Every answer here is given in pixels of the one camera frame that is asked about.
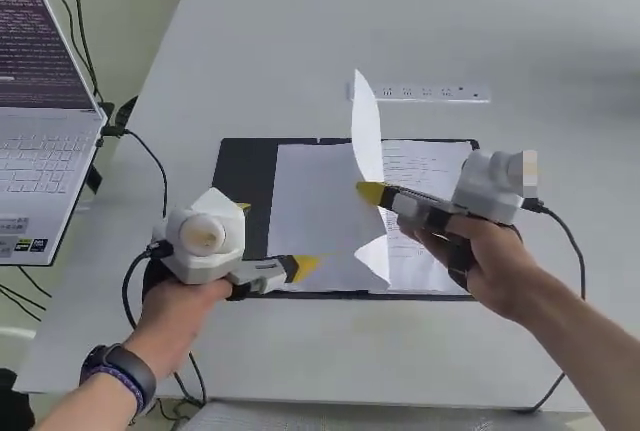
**wire connector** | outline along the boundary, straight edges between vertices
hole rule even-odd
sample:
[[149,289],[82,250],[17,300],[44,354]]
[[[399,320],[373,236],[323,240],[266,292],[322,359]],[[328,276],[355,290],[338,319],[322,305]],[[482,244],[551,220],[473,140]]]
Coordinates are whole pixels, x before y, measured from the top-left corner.
[[100,134],[103,137],[113,136],[115,138],[121,138],[127,134],[127,130],[120,126],[103,126],[100,130]]
[[538,198],[524,198],[522,202],[522,209],[532,211],[534,213],[544,213],[546,208],[544,201]]
[[161,239],[147,246],[147,252],[151,259],[168,258],[173,254],[173,245],[166,239]]

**laptop keyboard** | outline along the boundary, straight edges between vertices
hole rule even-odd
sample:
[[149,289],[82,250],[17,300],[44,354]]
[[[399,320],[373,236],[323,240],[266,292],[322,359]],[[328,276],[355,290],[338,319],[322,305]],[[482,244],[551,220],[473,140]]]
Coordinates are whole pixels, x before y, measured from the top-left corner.
[[66,193],[87,136],[21,135],[0,142],[0,193]]

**document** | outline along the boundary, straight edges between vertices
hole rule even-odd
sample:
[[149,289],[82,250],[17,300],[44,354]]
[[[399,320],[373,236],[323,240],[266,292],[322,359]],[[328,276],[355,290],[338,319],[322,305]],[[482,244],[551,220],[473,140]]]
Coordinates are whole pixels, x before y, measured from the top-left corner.
[[386,181],[450,199],[468,143],[382,141],[373,91],[356,71],[351,143],[282,145],[274,178],[268,254],[309,254],[320,265],[289,291],[465,294],[431,254],[372,207],[358,181]]
[[[471,152],[466,142],[384,141],[385,181],[441,199],[451,199],[462,164]],[[423,246],[398,229],[386,212],[389,243],[389,292],[467,294]]]

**laptop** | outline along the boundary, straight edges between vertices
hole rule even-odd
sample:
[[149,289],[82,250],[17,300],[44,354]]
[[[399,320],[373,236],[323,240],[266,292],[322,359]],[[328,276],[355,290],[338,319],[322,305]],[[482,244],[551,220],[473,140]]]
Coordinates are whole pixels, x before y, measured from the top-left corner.
[[106,122],[47,0],[0,0],[0,266],[53,263]]

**power strip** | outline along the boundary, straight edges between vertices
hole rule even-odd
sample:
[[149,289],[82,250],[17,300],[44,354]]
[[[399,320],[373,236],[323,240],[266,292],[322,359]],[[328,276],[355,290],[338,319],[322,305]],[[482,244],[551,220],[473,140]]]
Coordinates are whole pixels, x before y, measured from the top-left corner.
[[[415,103],[489,103],[491,93],[486,86],[431,84],[372,84],[378,101]],[[349,99],[353,99],[353,84],[349,85]]]

